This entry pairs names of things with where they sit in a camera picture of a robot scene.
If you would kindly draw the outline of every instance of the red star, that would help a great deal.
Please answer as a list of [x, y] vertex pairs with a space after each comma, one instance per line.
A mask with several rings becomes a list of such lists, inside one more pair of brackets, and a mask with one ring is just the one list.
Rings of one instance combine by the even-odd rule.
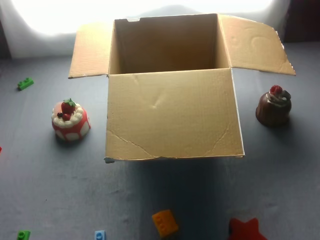
[[242, 222], [232, 218], [229, 223], [231, 234], [228, 240], [267, 240], [259, 232], [258, 219], [253, 218], [248, 222]]

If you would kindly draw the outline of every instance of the bright light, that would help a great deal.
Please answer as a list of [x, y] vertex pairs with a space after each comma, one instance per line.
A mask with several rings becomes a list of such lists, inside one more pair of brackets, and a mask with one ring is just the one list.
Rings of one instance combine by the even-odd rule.
[[183, 5], [200, 13], [261, 11], [273, 0], [12, 0], [35, 31], [55, 35], [74, 33], [85, 23], [138, 16], [168, 5]]

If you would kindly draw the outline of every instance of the cardboard box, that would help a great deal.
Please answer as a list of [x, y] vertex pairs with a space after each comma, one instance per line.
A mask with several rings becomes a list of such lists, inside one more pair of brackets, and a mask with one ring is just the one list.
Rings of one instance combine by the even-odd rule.
[[272, 27], [213, 13], [84, 25], [69, 78], [109, 77], [106, 162], [243, 156], [232, 68], [295, 75]]

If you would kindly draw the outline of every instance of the strawberry cake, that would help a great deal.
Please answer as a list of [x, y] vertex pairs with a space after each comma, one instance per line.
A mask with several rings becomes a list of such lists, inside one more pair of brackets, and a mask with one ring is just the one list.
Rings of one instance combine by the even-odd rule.
[[67, 142], [82, 139], [91, 128], [87, 112], [71, 98], [54, 106], [51, 119], [55, 134]]
[[288, 122], [290, 110], [291, 95], [282, 87], [274, 85], [261, 96], [255, 116], [261, 124], [277, 127]]

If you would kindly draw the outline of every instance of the red and white cake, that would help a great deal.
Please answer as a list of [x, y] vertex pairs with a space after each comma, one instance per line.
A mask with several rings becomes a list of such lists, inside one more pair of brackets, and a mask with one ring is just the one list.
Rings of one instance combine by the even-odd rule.
[[87, 112], [71, 98], [54, 106], [51, 119], [55, 134], [67, 142], [82, 139], [91, 128]]

